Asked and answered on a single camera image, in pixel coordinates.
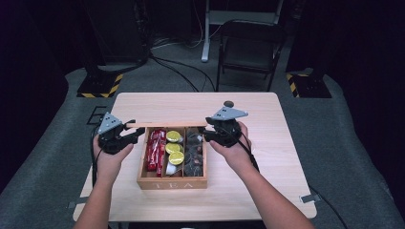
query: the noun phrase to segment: black chair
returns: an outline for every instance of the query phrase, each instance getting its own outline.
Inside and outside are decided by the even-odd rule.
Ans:
[[[266,88],[270,91],[286,39],[285,31],[277,24],[239,19],[225,22],[221,27],[216,92],[224,69],[263,73],[263,83],[270,75]]]

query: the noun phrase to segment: forearm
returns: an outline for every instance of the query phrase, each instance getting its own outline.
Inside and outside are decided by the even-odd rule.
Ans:
[[[111,195],[112,185],[97,181],[75,228],[107,228]]]
[[[313,228],[305,215],[253,166],[235,172],[244,182],[267,228]]]

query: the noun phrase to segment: wooden table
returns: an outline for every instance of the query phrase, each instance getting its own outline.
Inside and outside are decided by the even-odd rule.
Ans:
[[[125,93],[117,96],[111,114],[122,122],[201,121],[220,110],[226,100],[233,101],[235,109],[248,112],[248,116],[238,120],[248,127],[261,174],[308,218],[314,218],[314,203],[300,199],[310,191],[276,94]],[[144,138],[139,138],[139,144],[122,162],[113,189],[110,221],[261,219],[244,184],[209,144],[207,189],[140,190],[137,172]],[[80,196],[89,196],[91,190],[90,170]],[[76,206],[74,220],[83,207],[84,204]]]

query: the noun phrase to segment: hand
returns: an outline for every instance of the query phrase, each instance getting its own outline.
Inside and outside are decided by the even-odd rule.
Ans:
[[[121,169],[121,162],[126,158],[134,148],[134,144],[128,144],[124,149],[115,155],[109,155],[101,151],[98,146],[98,135],[93,140],[93,153],[97,160],[97,182],[103,183],[110,187],[113,186],[117,179],[119,170]]]
[[[238,122],[239,126],[241,127],[242,136],[240,137],[240,141],[249,149],[249,145],[251,145],[250,140],[248,139],[247,134],[247,127],[243,122]],[[226,148],[214,140],[209,141],[209,144],[212,148],[218,152],[220,155],[224,156],[228,165],[235,171],[239,172],[246,168],[246,166],[252,166],[250,158],[245,151],[245,149],[238,143],[235,145]]]

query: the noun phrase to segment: wire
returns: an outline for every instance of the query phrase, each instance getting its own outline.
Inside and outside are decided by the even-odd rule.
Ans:
[[[95,159],[95,153],[94,153],[94,147],[93,147],[93,141],[95,139],[95,135],[96,135],[96,129],[99,127],[100,125],[96,125],[93,130],[92,130],[92,134],[90,136],[90,155],[92,157],[92,184],[93,187],[96,184],[96,180],[97,180],[97,163],[96,163],[96,159]]]
[[[225,8],[225,11],[228,11],[228,9],[229,9],[229,0],[226,1],[226,8]],[[214,32],[212,32],[212,34],[209,36],[210,39],[211,39],[211,37],[213,37],[213,36],[215,35],[215,33],[217,33],[217,31],[220,30],[221,26],[222,26],[222,25],[220,25]]]
[[[198,69],[198,68],[196,68],[196,67],[193,67],[193,66],[191,66],[191,65],[186,65],[186,64],[181,63],[181,62],[179,62],[179,61],[163,59],[163,58],[156,57],[156,56],[154,56],[154,57],[157,58],[158,60],[166,61],[166,62],[170,62],[170,63],[173,63],[173,64],[178,64],[178,65],[183,65],[183,66],[185,66],[185,67],[194,69],[194,70],[196,70],[196,71],[202,73],[202,74],[205,76],[205,81],[206,81],[206,79],[208,79],[209,82],[211,83],[212,89],[215,91],[215,86],[214,86],[214,83],[212,82],[212,79],[211,79],[205,72],[203,72],[202,70],[200,70],[200,69]]]
[[[100,149],[100,151],[98,152],[97,158],[96,158],[96,163],[98,162],[98,158],[100,157],[100,154],[102,152],[102,149]]]
[[[187,45],[185,45],[186,47],[191,48],[191,49],[196,48],[196,47],[199,46],[200,43],[202,43],[202,41],[203,41],[203,26],[202,26],[202,22],[200,21],[200,17],[199,17],[199,15],[197,14],[197,8],[196,8],[196,2],[195,2],[195,0],[193,0],[193,6],[194,6],[194,12],[196,13],[197,20],[198,20],[198,22],[199,22],[200,34],[201,34],[201,36],[200,36],[200,41],[197,42],[196,45],[194,45],[194,46],[187,46]]]
[[[240,139],[236,138],[232,133],[230,133],[229,131],[227,131],[225,128],[218,127],[218,126],[216,126],[216,127],[214,127],[214,128],[221,129],[221,130],[224,131],[227,135],[230,135],[233,139],[235,139],[235,140],[242,146],[242,148],[244,148],[244,150],[245,150],[245,151],[247,152],[247,154],[249,155],[250,162],[252,162],[253,167],[255,167],[256,170],[260,173],[259,165],[257,164],[256,158],[254,157],[254,155],[253,155],[252,152],[251,152],[251,146],[250,146],[250,144],[249,144],[249,141],[247,140],[247,137],[244,135],[244,133],[241,133],[241,134],[242,134],[242,136],[243,136],[243,137],[245,138],[245,140],[246,140],[247,147],[244,145],[244,143],[242,143],[242,141],[241,141]]]
[[[171,40],[169,37],[164,37],[164,38],[155,38],[156,40],[153,42],[153,47],[156,47],[160,44],[164,44],[164,42]]]
[[[185,77],[185,75],[183,75],[182,73],[180,73],[178,70],[176,70],[175,68],[173,68],[170,65],[164,64],[162,63],[159,59],[157,59],[155,56],[153,56],[153,54],[150,54],[150,58],[153,59],[155,62],[157,62],[158,64],[162,65],[163,67],[179,74],[190,86],[191,88],[193,88],[194,92],[198,92],[199,90],[196,88],[196,86],[194,86],[194,84],[187,78]]]
[[[104,44],[104,47],[107,49],[107,51],[114,57],[114,59],[116,60],[116,62],[119,62],[118,61],[118,59],[117,59],[117,56],[113,53],[113,51],[110,49],[110,47],[108,46],[108,44],[106,43],[106,41],[104,40],[104,37],[103,37],[103,35],[99,32],[99,30],[96,28],[96,25],[95,25],[95,22],[94,22],[94,19],[93,19],[93,17],[92,17],[92,15],[89,13],[89,7],[86,5],[86,3],[84,3],[83,2],[83,6],[84,6],[84,8],[86,9],[86,11],[87,11],[87,16],[89,17],[89,19],[90,19],[90,23],[92,24],[92,27],[93,27],[93,29],[94,29],[94,31],[95,31],[95,33],[98,35],[98,40],[100,40],[101,42],[102,42],[102,44]],[[149,44],[146,44],[146,49],[145,49],[145,55],[144,56],[142,56],[141,58],[140,58],[140,61],[139,62],[137,62],[134,66],[131,66],[131,67],[128,67],[128,68],[124,68],[124,69],[119,69],[119,70],[114,70],[114,71],[105,71],[105,70],[103,70],[104,72],[107,72],[107,73],[116,73],[116,74],[121,74],[121,73],[128,73],[128,72],[130,72],[130,71],[133,71],[133,70],[135,70],[135,69],[137,69],[137,68],[139,68],[139,67],[141,67],[143,64],[145,64],[145,60],[147,60],[147,56],[149,55]]]
[[[155,50],[155,49],[159,49],[159,48],[163,48],[163,47],[171,46],[171,45],[180,45],[180,44],[184,44],[184,42],[167,43],[167,44],[155,46],[155,47],[153,47],[151,50]]]
[[[340,214],[336,211],[336,209],[333,207],[333,205],[331,205],[331,203],[324,197],[322,196],[318,191],[316,191],[316,189],[314,189],[311,185],[308,184],[308,187],[310,189],[313,190],[313,192],[315,192],[317,195],[319,195],[319,197],[321,197],[322,200],[324,200],[328,206],[331,208],[331,210],[334,212],[334,214],[337,215],[337,217],[339,218],[339,220],[342,222],[343,226],[348,229],[348,225],[346,225],[346,222],[343,220],[343,218],[340,216]]]

